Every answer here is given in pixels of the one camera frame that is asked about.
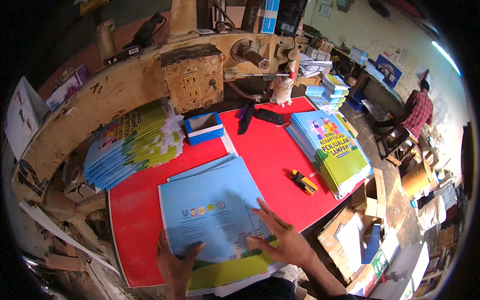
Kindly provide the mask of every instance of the metal box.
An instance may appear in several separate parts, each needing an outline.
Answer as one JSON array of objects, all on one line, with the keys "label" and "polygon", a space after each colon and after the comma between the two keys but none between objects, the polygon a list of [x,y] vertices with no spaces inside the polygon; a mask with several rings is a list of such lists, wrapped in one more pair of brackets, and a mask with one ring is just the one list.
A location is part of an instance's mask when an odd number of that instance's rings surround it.
[{"label": "metal box", "polygon": [[223,101],[223,54],[212,44],[162,53],[160,62],[175,113]]}]

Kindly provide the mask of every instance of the workbench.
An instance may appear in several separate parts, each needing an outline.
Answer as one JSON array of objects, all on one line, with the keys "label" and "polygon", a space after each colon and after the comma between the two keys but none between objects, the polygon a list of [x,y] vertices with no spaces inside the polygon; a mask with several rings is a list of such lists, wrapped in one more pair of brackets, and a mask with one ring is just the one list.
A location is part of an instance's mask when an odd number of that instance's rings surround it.
[{"label": "workbench", "polygon": [[[284,125],[277,126],[254,117],[247,132],[237,135],[237,111],[221,113],[224,137],[195,146],[186,144],[178,158],[133,174],[109,191],[115,252],[121,273],[130,287],[163,283],[155,262],[156,241],[163,229],[158,185],[166,183],[171,176],[237,153],[270,208],[298,231],[305,230],[342,202],[333,197],[314,165],[284,128],[290,125],[292,113],[314,110],[309,101],[301,97],[284,108],[273,103],[259,106],[281,113]],[[290,179],[293,169],[319,187],[313,196],[308,196]]]}]

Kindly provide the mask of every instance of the hand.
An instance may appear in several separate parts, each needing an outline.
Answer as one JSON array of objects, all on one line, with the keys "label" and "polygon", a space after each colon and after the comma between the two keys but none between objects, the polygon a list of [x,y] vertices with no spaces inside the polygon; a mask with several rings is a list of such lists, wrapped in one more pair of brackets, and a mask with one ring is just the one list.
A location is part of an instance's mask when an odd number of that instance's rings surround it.
[{"label": "hand", "polygon": [[248,237],[249,248],[259,248],[270,256],[271,259],[286,264],[294,264],[301,268],[307,267],[312,260],[317,260],[317,254],[308,245],[305,238],[300,235],[293,225],[285,222],[268,208],[260,198],[257,202],[262,209],[252,209],[253,213],[262,219],[278,238],[278,247],[270,246],[265,240],[258,237]]},{"label": "hand", "polygon": [[156,264],[165,281],[169,299],[185,299],[187,283],[192,274],[195,257],[204,248],[204,243],[190,249],[184,260],[177,259],[165,240],[165,231],[160,232],[157,242]]}]

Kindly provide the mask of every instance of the barcode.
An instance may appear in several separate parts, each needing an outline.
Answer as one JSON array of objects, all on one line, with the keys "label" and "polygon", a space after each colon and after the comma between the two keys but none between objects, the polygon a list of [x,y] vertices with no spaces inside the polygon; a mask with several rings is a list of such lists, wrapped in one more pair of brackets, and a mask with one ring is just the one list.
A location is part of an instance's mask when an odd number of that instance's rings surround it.
[{"label": "barcode", "polygon": [[137,53],[137,52],[138,52],[138,47],[134,48],[134,49],[131,49],[131,50],[128,50],[129,55],[132,55],[133,53]]}]

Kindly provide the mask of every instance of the red plaid shirt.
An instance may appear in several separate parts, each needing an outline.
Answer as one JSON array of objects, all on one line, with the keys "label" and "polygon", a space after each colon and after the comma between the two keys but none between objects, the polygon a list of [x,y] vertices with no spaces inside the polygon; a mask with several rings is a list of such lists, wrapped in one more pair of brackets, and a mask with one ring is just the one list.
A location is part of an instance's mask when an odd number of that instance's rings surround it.
[{"label": "red plaid shirt", "polygon": [[405,110],[406,118],[400,125],[419,138],[423,125],[432,124],[433,103],[427,93],[414,90],[408,97]]}]

